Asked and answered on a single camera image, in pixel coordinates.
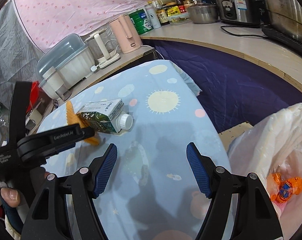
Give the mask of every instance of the black power cable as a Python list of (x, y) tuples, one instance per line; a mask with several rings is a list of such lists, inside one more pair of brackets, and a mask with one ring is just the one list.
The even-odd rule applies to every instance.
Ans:
[(243, 26), (223, 25), (223, 26), (220, 26), (220, 28), (227, 34), (230, 34), (230, 35), (236, 36), (236, 37), (258, 37), (258, 38), (263, 38), (263, 39), (269, 39), (267, 36), (261, 36), (261, 35), (256, 35), (256, 34), (235, 34), (235, 33), (229, 32), (225, 29), (225, 28), (243, 28)]

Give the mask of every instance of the black stove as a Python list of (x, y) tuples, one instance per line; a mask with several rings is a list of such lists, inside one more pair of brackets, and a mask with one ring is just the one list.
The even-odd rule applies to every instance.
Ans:
[(272, 41), (283, 45), (284, 47), (292, 50), (294, 53), (302, 57), (302, 43), (297, 40), (294, 40), (283, 33), (275, 30), (271, 26), (262, 26), (262, 32)]

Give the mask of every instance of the red label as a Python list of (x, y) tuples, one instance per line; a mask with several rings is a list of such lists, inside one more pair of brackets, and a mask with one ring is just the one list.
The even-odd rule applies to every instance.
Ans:
[(184, 5), (180, 5), (179, 10), (180, 10), (180, 13), (185, 13), (186, 12), (186, 9), (185, 9)]

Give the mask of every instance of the gray transparent lid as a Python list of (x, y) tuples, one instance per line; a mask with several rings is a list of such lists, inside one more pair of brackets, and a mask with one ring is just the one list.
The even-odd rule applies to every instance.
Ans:
[(69, 34), (62, 41), (57, 43), (37, 64), (36, 75), (40, 85), (43, 84), (43, 74), (46, 73), (49, 68), (57, 68), (59, 65), (67, 63), (84, 47), (86, 47), (86, 45), (77, 34)]

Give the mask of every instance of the yellow cleaning cloth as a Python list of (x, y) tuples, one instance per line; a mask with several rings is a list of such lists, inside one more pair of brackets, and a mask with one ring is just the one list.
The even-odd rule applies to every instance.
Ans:
[[(84, 125), (84, 123), (80, 120), (80, 118), (74, 113), (71, 101), (67, 101), (66, 110), (67, 110), (67, 123), (68, 123), (68, 125), (78, 123), (78, 124), (80, 124), (80, 128), (85, 128), (86, 127)], [(91, 145), (99, 145), (99, 143), (100, 143), (99, 139), (96, 138), (96, 137), (91, 137), (91, 138), (85, 139), (83, 141), (85, 141), (86, 143), (89, 143)]]

